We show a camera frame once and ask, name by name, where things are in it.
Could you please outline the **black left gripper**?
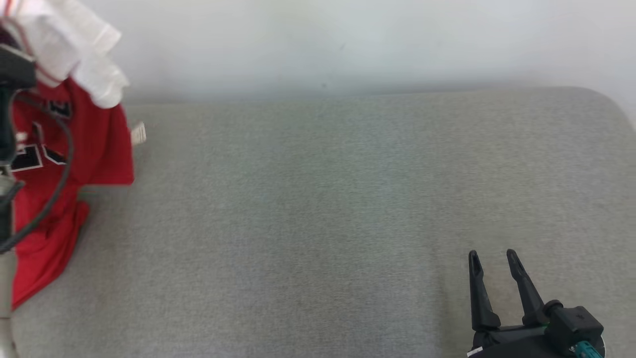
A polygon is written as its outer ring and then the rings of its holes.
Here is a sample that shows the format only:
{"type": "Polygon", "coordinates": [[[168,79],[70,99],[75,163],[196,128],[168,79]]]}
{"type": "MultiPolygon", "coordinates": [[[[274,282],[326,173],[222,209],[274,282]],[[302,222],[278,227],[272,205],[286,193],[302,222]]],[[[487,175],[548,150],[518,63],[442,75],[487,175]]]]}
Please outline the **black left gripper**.
{"type": "Polygon", "coordinates": [[[37,85],[32,57],[9,45],[0,46],[0,163],[10,165],[17,151],[11,105],[18,91],[37,85]]]}

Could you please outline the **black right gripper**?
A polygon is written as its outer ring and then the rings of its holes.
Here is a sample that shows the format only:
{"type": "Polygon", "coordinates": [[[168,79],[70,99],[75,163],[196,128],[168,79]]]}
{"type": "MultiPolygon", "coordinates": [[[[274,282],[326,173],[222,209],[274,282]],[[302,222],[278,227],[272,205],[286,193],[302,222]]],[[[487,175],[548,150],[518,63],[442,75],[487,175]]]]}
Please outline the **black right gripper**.
{"type": "Polygon", "coordinates": [[[524,326],[500,327],[500,318],[491,308],[479,256],[471,250],[469,285],[475,335],[470,357],[563,358],[562,353],[568,351],[565,345],[572,345],[572,328],[561,322],[543,326],[547,324],[544,302],[515,250],[507,249],[507,262],[522,302],[524,326]]]}

